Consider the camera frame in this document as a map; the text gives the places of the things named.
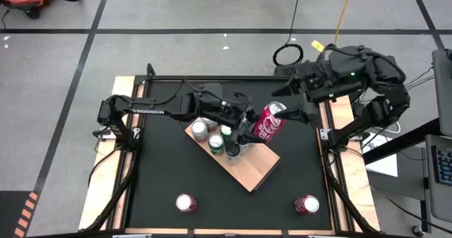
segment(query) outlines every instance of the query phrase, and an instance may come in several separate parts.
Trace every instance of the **red soda can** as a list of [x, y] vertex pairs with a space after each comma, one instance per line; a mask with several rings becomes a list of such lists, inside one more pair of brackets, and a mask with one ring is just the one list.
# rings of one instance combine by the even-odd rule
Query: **red soda can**
[[176, 199], [176, 206], [183, 213], [194, 211], [196, 204], [196, 199], [190, 194], [180, 194]]
[[319, 210], [319, 200], [317, 198], [306, 195], [295, 200], [295, 210], [300, 214], [313, 214]]
[[274, 114], [286, 109], [285, 105], [276, 101], [272, 101], [266, 105], [263, 108], [259, 120], [254, 125], [253, 134], [268, 142], [285, 123], [285, 120], [276, 118]]

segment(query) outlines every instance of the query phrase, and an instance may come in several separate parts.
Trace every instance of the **black tabletop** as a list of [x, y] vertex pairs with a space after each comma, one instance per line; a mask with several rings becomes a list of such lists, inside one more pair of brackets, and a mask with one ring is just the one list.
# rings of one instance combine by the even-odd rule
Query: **black tabletop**
[[[297, 97], [271, 97], [283, 81], [222, 83], [226, 90], [254, 97], [260, 112], [272, 100], [286, 106]], [[153, 81], [149, 96], [166, 99], [178, 82]], [[179, 94], [188, 93], [184, 86]], [[129, 201], [127, 227], [331, 230], [325, 179], [314, 128], [288, 121], [267, 143], [280, 156], [278, 166], [249, 193], [169, 117], [147, 116], [138, 162], [138, 178]], [[180, 213], [179, 194], [198, 201], [193, 213]], [[317, 197], [320, 209], [300, 215], [294, 201], [307, 194]]]

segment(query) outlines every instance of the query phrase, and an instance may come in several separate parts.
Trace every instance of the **gray floor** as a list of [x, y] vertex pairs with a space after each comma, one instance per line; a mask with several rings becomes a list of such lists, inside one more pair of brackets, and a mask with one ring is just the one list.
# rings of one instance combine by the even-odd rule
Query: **gray floor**
[[[423, 1], [437, 29], [452, 29], [451, 0]], [[33, 30], [90, 29], [100, 2], [55, 0], [39, 20], [29, 20], [20, 11], [7, 15], [8, 29], [30, 30], [23, 34], [0, 31], [0, 190], [33, 190], [88, 36]], [[343, 2], [300, 0], [294, 27], [334, 29]], [[107, 0], [98, 28], [287, 29], [294, 4], [295, 0]], [[415, 0], [350, 0], [342, 28], [428, 30]], [[83, 73], [28, 235], [77, 230], [95, 159], [91, 131], [99, 127], [95, 122], [99, 103], [111, 93], [115, 76], [143, 74], [148, 62], [159, 75], [271, 75], [273, 52], [287, 40], [287, 34], [126, 33], [96, 34], [86, 62], [79, 66]], [[318, 55], [310, 45], [313, 40], [334, 41], [334, 35], [325, 34], [292, 37], [303, 46], [307, 59]], [[441, 39], [452, 47], [452, 35], [441, 35]], [[436, 49], [431, 35], [340, 35], [338, 45], [348, 44], [364, 44], [393, 55], [408, 81], [431, 66], [431, 52]], [[281, 62], [291, 61], [294, 55], [293, 50], [282, 53]], [[400, 120], [402, 132], [388, 136], [399, 136], [437, 117], [434, 81], [411, 90], [410, 95], [411, 108]], [[418, 201], [389, 196], [420, 213]], [[419, 224], [380, 195], [374, 194], [374, 200], [381, 229], [387, 233], [411, 235], [410, 227]], [[446, 237], [438, 230], [434, 236]]]

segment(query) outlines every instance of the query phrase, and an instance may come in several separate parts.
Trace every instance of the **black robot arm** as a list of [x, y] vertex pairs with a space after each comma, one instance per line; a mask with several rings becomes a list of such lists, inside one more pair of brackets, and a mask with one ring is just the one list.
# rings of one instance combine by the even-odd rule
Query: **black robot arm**
[[247, 128], [255, 123], [258, 115], [252, 109], [250, 97], [242, 93], [224, 93], [218, 83], [206, 83], [182, 96], [158, 102], [151, 97], [134, 98], [113, 95], [100, 105], [97, 122], [111, 129], [117, 144], [133, 150], [137, 144], [138, 129], [127, 128], [122, 117], [125, 114], [165, 115], [177, 121], [191, 121], [205, 117], [231, 128], [234, 143], [265, 143]]
[[[329, 59], [326, 52], [331, 51]], [[363, 109], [359, 118], [342, 129], [325, 131], [322, 138], [329, 149], [346, 146], [350, 138], [371, 128], [385, 128], [396, 122], [410, 106], [410, 96], [403, 85], [405, 74], [392, 56], [384, 56], [364, 46], [338, 49], [330, 44], [316, 61], [298, 64], [294, 75], [274, 96], [301, 95], [302, 103], [276, 114], [281, 119], [318, 124], [316, 106], [337, 97], [350, 95], [357, 101], [371, 88], [380, 94]]]

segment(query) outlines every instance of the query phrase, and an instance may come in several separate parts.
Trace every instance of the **wooden table frame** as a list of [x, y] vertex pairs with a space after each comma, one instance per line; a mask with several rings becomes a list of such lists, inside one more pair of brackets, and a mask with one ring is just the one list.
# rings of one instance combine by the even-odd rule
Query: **wooden table frame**
[[[200, 78], [210, 80], [208, 76]], [[136, 97], [142, 97], [143, 93], [145, 92], [145, 84], [140, 83], [141, 79], [144, 78], [136, 78], [135, 76], [116, 77], [112, 94], [128, 96], [135, 95]], [[336, 129], [340, 129], [353, 120], [352, 110], [348, 97], [338, 98], [337, 102], [334, 103], [322, 103], [320, 104], [319, 111], [323, 128], [330, 128], [330, 124], [333, 124]], [[129, 126], [138, 126], [140, 120], [141, 119], [139, 114], [128, 115], [123, 118], [124, 123], [128, 124]], [[114, 139], [107, 139], [103, 142], [100, 142], [95, 163], [99, 162], [107, 153], [110, 153], [114, 149], [114, 146]], [[348, 147], [361, 152], [359, 143], [357, 142], [350, 142]], [[108, 200], [112, 197], [113, 191], [126, 176], [126, 173], [129, 169], [130, 160], [131, 153], [121, 153], [118, 150], [112, 156], [106, 159], [93, 173], [90, 187], [88, 188], [88, 193], [86, 196], [79, 229], [83, 229], [89, 226], [96, 219], [99, 213], [102, 212]], [[342, 172], [343, 182], [346, 183], [346, 189], [350, 200], [354, 203], [358, 211], [368, 221], [368, 223], [373, 228], [379, 230], [379, 223], [376, 216], [374, 200], [372, 198], [371, 190], [369, 187], [369, 180], [367, 179], [367, 172], [362, 157], [356, 155], [355, 153], [347, 151], [341, 154], [339, 163], [342, 164], [342, 168], [338, 168], [338, 166], [336, 165], [332, 166], [334, 175], [336, 176], [336, 178], [338, 178], [340, 176], [339, 173]], [[114, 209], [112, 217], [110, 217], [109, 220], [104, 223], [102, 230], [121, 229], [122, 222], [124, 220], [124, 206], [127, 193], [128, 191], [125, 191], [122, 194], [116, 208]], [[350, 217], [347, 216], [344, 205], [339, 199], [338, 195], [333, 191], [328, 191], [328, 193], [334, 193], [334, 196], [328, 197], [330, 209], [337, 209], [336, 219], [338, 221], [335, 222], [333, 220], [333, 216], [330, 216], [332, 230], [288, 230], [289, 235], [329, 235], [335, 234], [336, 230], [351, 231], [349, 227], [360, 231], [356, 222], [350, 222]], [[174, 228], [126, 228], [126, 233], [188, 234], [189, 230]], [[256, 234], [280, 236], [283, 234], [283, 231], [195, 229], [194, 234]]]

